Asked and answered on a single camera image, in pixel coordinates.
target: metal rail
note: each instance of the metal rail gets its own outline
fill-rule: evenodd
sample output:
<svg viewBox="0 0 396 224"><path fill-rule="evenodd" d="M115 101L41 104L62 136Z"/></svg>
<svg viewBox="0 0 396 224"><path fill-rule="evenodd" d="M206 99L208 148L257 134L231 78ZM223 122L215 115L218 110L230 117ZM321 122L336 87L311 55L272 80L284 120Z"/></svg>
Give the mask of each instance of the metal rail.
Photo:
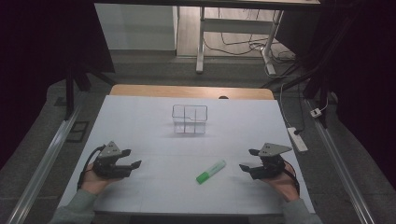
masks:
<svg viewBox="0 0 396 224"><path fill-rule="evenodd" d="M46 180L50 169L55 162L62 145L64 144L67 134L73 127L73 124L82 108L82 105L84 104L85 99L87 98L87 95L88 93L86 92L80 92L78 94L74 112L71 114L69 120L64 120L62 122L58 132L53 137L52 142L49 144L49 148L43 156L43 159L41 159L41 162L38 164L35 173L26 186L22 196L18 200L18 203L12 211L11 216L8 218L7 224L23 223L23 221L26 219L33 203L35 202L35 198L41 190L41 187L43 186L44 181Z"/></svg>
<svg viewBox="0 0 396 224"><path fill-rule="evenodd" d="M308 100L305 100L305 104L308 108L308 111L311 111L315 108L311 106ZM315 125L318 129L319 135L329 152L330 158L332 159L332 164L335 167L338 175L340 176L341 182L344 185L346 193L349 195L353 206L355 207L356 213L361 220L362 224L375 224L374 218L370 212L370 209L367 206L366 201L361 195L361 191L358 186L355 184L355 181L352 178L352 175L349 173L344 160L338 151L337 146L332 140L332 136L328 132L327 129L324 129L318 119L314 120Z"/></svg>

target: human hand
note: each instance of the human hand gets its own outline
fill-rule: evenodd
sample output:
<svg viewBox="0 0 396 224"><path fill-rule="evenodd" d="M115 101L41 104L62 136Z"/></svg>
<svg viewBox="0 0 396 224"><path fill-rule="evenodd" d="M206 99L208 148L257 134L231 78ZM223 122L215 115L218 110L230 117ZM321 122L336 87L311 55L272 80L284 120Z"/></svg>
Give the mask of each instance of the human hand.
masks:
<svg viewBox="0 0 396 224"><path fill-rule="evenodd" d="M84 181L82 182L81 188L87 190L89 193L98 195L100 194L107 185L119 181L121 179L103 179L99 177L93 170L93 164L87 166L85 171Z"/></svg>
<svg viewBox="0 0 396 224"><path fill-rule="evenodd" d="M294 174L294 170L291 165L287 162L285 162L285 165L285 169ZM286 175L284 172L273 178L262 179L262 181L273 187L276 192L282 195L283 199L285 199L286 202L300 199L300 196L294 185L294 180L291 179L291 177Z"/></svg>

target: white table surface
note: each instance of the white table surface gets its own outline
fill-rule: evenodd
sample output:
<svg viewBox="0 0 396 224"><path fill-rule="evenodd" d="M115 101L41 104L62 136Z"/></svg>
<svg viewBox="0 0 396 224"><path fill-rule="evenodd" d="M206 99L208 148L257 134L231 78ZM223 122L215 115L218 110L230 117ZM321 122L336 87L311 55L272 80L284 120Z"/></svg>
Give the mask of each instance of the white table surface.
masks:
<svg viewBox="0 0 396 224"><path fill-rule="evenodd" d="M207 105L205 134L174 133L173 105ZM131 149L117 165L141 160L130 177L113 183L94 209L139 214L258 215L280 214L282 199L267 184L252 180L239 163L260 166L250 148L266 142L291 147L275 100L216 100L107 96L77 167L61 199L70 202L79 173L92 151L114 141ZM301 197L314 208L294 151L282 154L297 172ZM224 159L227 165L199 185L195 177Z"/></svg>

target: green marker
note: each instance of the green marker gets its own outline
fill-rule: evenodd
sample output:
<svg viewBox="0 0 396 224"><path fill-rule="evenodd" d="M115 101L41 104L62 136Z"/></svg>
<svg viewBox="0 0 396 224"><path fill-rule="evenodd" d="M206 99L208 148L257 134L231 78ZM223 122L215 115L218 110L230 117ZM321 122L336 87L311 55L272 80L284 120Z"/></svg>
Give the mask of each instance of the green marker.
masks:
<svg viewBox="0 0 396 224"><path fill-rule="evenodd" d="M199 184L204 183L210 176L214 175L219 170L221 170L225 166L225 164L226 164L225 160L221 160L221 161L216 162L216 164L212 165L205 172L203 172L200 175L198 175L196 180L198 181Z"/></svg>

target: transparent box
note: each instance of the transparent box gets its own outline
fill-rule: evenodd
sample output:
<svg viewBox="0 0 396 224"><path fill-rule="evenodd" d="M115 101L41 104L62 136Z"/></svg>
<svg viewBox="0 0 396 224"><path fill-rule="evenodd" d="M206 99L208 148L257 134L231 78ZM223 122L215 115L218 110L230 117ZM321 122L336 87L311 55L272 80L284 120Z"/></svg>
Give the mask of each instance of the transparent box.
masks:
<svg viewBox="0 0 396 224"><path fill-rule="evenodd" d="M175 133L205 133L206 105L174 105L172 117Z"/></svg>

